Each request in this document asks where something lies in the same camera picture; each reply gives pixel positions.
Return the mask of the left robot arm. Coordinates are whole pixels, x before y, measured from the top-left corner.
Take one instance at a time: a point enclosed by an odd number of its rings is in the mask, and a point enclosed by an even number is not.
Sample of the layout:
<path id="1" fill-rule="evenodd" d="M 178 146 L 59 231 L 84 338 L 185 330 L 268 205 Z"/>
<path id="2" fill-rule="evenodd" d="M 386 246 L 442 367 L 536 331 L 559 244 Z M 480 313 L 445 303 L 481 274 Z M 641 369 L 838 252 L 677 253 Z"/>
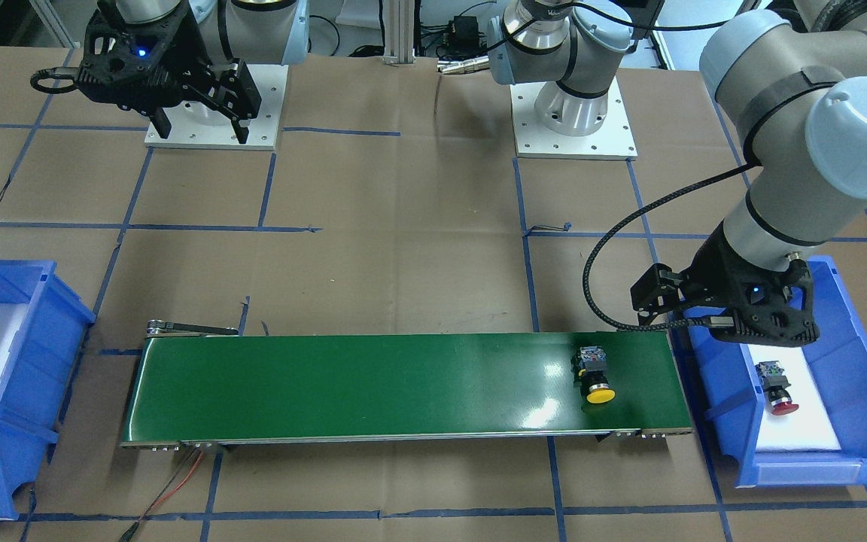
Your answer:
<path id="1" fill-rule="evenodd" d="M 692 26 L 637 23 L 611 1 L 510 1 L 489 23 L 500 84 L 543 85 L 534 113 L 565 137 L 595 133 L 637 30 L 713 30 L 699 69 L 734 124 L 744 164 L 651 202 L 760 168 L 681 272 L 654 264 L 631 288 L 634 330 L 699 326 L 723 342 L 799 347 L 821 336 L 808 257 L 867 209 L 867 1 L 797 1 Z"/>

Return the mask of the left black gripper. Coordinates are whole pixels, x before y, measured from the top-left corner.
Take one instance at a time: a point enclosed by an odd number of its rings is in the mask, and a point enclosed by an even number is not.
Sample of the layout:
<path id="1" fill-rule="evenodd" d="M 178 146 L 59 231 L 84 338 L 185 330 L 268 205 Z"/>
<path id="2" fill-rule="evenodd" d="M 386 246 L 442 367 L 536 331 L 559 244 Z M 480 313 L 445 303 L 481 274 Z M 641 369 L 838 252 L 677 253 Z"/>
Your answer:
<path id="1" fill-rule="evenodd" d="M 677 273 L 654 263 L 631 287 L 638 315 L 661 315 L 688 306 L 721 308 L 725 326 L 711 326 L 720 342 L 802 347 L 820 337 L 813 315 L 814 282 L 808 262 L 784 258 L 782 271 L 751 264 L 714 233 L 692 263 Z"/>

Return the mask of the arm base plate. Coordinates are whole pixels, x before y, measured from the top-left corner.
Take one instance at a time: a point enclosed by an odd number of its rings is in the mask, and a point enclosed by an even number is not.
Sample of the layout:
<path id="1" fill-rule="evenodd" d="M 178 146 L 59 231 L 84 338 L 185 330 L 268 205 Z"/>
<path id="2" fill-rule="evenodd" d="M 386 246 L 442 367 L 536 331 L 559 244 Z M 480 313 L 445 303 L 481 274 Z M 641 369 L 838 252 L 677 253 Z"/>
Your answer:
<path id="1" fill-rule="evenodd" d="M 250 65 L 252 78 L 260 92 L 258 116 L 248 126 L 247 141 L 238 142 L 230 120 L 202 103 L 182 102 L 166 109 L 172 130 L 168 138 L 159 137 L 149 127 L 144 143 L 151 148 L 175 150 L 250 150 L 274 151 L 280 131 L 280 114 L 287 89 L 288 66 Z"/>
<path id="2" fill-rule="evenodd" d="M 593 117 L 598 130 L 589 135 L 565 135 L 551 130 L 534 110 L 544 83 L 510 86 L 517 157 L 545 159 L 626 160 L 637 157 L 637 145 L 625 110 L 622 91 L 613 79 L 604 100 L 606 114 Z"/>

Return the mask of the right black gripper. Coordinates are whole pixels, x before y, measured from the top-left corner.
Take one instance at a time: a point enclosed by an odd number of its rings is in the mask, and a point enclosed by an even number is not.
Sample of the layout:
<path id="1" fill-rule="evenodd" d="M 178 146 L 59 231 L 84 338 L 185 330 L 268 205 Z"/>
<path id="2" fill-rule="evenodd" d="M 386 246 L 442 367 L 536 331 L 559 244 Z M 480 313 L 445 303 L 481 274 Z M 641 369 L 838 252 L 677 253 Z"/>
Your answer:
<path id="1" fill-rule="evenodd" d="M 200 102 L 231 122 L 237 142 L 247 144 L 261 96 L 243 59 L 216 77 L 195 14 L 175 8 L 158 20 L 129 24 L 120 8 L 100 8 L 90 18 L 86 50 L 75 86 L 93 102 L 149 114 L 162 139 L 171 135 L 166 111 L 183 100 Z"/>

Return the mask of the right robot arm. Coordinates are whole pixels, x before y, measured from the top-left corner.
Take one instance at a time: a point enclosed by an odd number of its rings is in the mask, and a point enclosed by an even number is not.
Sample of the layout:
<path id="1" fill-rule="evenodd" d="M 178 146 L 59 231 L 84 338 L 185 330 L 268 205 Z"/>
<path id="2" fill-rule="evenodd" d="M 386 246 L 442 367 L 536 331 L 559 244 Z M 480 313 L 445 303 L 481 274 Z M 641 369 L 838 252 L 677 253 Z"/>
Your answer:
<path id="1" fill-rule="evenodd" d="M 306 1 L 100 1 L 76 89 L 151 121 L 156 148 L 274 150 Z"/>

